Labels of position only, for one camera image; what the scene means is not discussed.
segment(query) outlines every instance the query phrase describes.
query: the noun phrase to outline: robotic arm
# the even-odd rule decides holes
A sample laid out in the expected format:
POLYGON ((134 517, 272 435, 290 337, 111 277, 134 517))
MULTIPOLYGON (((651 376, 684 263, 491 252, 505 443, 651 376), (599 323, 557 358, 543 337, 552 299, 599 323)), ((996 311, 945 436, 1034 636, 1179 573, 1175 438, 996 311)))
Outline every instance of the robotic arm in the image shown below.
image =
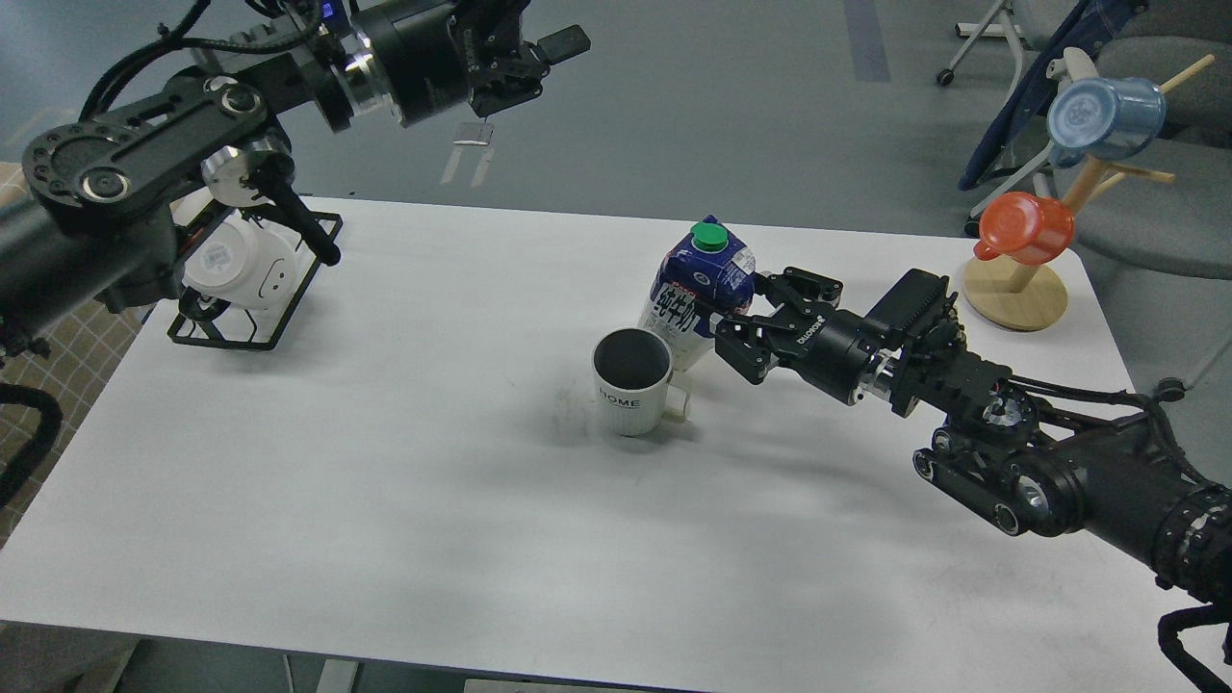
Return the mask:
POLYGON ((163 43, 143 48, 108 73, 117 81, 91 94, 79 122, 27 147, 33 200, 0 210, 0 358, 46 355, 38 335, 90 297, 112 312, 179 297, 185 260, 233 207, 272 203, 336 264, 341 253, 291 189, 283 111, 314 101, 335 132, 382 105, 404 127, 463 100, 485 117, 537 97, 552 65, 590 47, 578 26, 522 41, 530 0, 388 0, 350 21, 339 0, 290 0, 230 41, 184 38, 207 4, 164 33, 197 67, 106 111, 118 78, 163 43), (202 186, 217 202, 176 226, 170 202, 202 186))
MULTIPOLYGON (((1232 617, 1232 491, 1185 460, 1154 400, 1015 376, 966 348, 946 277, 910 270, 864 317, 839 310, 843 285, 787 268, 758 275, 771 316, 727 316, 718 355, 758 385, 787 367, 846 404, 865 392, 901 417, 924 402, 945 412, 917 450, 925 481, 1011 536, 1087 529, 1143 562, 1161 587, 1207 607, 1159 621, 1164 654, 1202 691, 1228 691, 1180 646, 1179 630, 1232 617), (1143 409, 1115 420, 1056 408, 1064 398, 1143 409), (1057 440, 1041 424, 1072 432, 1057 440)), ((1232 663, 1232 626, 1225 644, 1232 663)))

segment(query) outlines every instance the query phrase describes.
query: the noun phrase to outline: orange cup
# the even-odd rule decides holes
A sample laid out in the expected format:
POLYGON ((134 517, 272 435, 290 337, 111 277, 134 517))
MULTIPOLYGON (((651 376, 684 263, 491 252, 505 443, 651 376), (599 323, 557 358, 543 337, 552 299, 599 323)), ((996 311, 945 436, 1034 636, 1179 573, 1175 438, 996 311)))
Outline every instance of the orange cup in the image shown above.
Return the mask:
POLYGON ((1042 265, 1074 239, 1074 216, 1061 200, 1007 192, 979 217, 976 256, 1009 255, 1020 265, 1042 265))

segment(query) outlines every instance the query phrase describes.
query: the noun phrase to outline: white cup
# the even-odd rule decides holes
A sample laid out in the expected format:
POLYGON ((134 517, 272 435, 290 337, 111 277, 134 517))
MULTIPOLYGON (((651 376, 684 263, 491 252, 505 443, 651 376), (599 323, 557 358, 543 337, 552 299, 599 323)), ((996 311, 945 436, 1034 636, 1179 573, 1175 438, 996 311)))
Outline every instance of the white cup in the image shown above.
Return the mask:
POLYGON ((240 308, 270 308, 298 286, 294 255, 287 239, 235 215, 188 258, 184 284, 240 308))
POLYGON ((590 358, 599 420, 621 435, 642 435, 664 416, 685 419, 689 393, 668 383, 671 350, 658 334, 628 327, 599 340, 590 358))

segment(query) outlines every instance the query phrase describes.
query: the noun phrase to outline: wooden base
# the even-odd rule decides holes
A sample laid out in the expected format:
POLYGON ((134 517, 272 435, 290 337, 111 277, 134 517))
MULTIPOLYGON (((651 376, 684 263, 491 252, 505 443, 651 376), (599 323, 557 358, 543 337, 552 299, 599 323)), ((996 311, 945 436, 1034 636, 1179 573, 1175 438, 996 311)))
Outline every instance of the wooden base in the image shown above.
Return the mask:
POLYGON ((962 292, 976 312, 1002 327, 1021 332, 1044 329, 1066 314, 1069 295, 1057 273, 1047 266, 1041 266, 1023 291, 1007 291, 1010 276, 1020 266, 1004 255, 987 261, 972 258, 962 273, 962 292))

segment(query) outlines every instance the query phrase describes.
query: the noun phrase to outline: cable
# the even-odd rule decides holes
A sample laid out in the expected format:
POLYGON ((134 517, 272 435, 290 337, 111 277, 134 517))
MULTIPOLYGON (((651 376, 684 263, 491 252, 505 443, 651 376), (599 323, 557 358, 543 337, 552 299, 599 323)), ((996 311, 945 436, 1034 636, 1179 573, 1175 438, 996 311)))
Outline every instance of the cable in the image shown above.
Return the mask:
POLYGON ((81 117, 79 120, 84 121, 86 118, 96 116, 102 111, 106 111, 107 106, 110 106, 111 104, 108 102, 107 106, 100 106, 100 105, 102 102, 103 95, 111 90, 116 80, 122 75, 124 75, 126 72, 128 72, 133 65, 139 65, 134 72, 132 72, 127 76, 127 79, 124 79, 121 83, 121 89, 122 89, 123 85, 128 84, 128 81, 131 81, 132 78, 136 76, 142 68, 174 51, 175 48, 169 48, 169 47, 181 41, 188 33, 188 31, 193 27, 193 25, 197 23, 197 20, 201 18, 201 15, 206 12, 206 7, 208 6, 209 6, 209 0, 195 0, 192 7, 190 7, 188 12, 184 16, 182 20, 180 20, 180 23, 175 25, 174 30, 165 31, 166 27, 159 25, 160 30, 159 33, 161 36, 159 37, 158 41, 143 46, 142 48, 138 48, 137 51, 129 53, 128 55, 124 55, 123 58, 120 59, 120 62, 117 62, 115 65, 107 69, 107 72, 103 73, 101 78, 99 78, 99 81, 95 83, 94 89, 90 90, 90 95, 86 96, 85 105, 81 107, 81 117))
POLYGON ((1009 381, 1026 392, 1041 395, 1044 397, 1060 397, 1063 400, 1092 402, 1096 404, 1124 404, 1141 409, 1146 413, 1147 420, 1151 424, 1152 437, 1168 454, 1173 465, 1181 474, 1190 477, 1195 483, 1211 483, 1209 478, 1194 469, 1194 466, 1189 462, 1189 457, 1185 456, 1185 451, 1177 441, 1177 435, 1172 429, 1172 423, 1168 420, 1168 416, 1164 413, 1163 407, 1159 406, 1159 402, 1153 397, 1147 395, 1136 395, 1124 390, 1120 392, 1098 392, 1095 390, 1083 390, 1067 385, 1056 385, 1020 375, 1011 375, 1009 381))
POLYGON ((304 43, 312 38, 318 27, 324 21, 324 10, 320 0, 312 1, 312 14, 307 17, 304 28, 277 41, 260 44, 233 43, 230 41, 217 41, 211 38, 186 38, 185 35, 201 18, 209 0, 196 0, 188 14, 176 25, 175 30, 165 33, 163 38, 129 53, 118 63, 112 65, 100 78, 99 83, 86 97, 85 106, 81 107, 80 120, 87 120, 99 113, 106 112, 115 104, 120 92, 150 63, 176 51, 185 48, 202 48, 209 51, 222 51, 227 53, 246 53, 254 55, 266 55, 281 53, 304 43))
POLYGON ((9 460, 4 472, 0 472, 0 508, 2 508, 21 491, 38 464, 52 451, 55 437, 60 433, 64 412, 60 411, 55 397, 23 385, 0 383, 0 404, 21 404, 38 412, 38 427, 34 428, 34 434, 9 460))
POLYGON ((262 5, 260 0, 244 0, 244 4, 255 10, 262 17, 274 20, 281 16, 276 7, 270 7, 269 4, 262 5))
POLYGON ((1232 613, 1226 607, 1207 604, 1173 612, 1159 619, 1159 650, 1202 693, 1232 693, 1232 688, 1185 651, 1180 631, 1202 625, 1225 624, 1230 617, 1232 613))

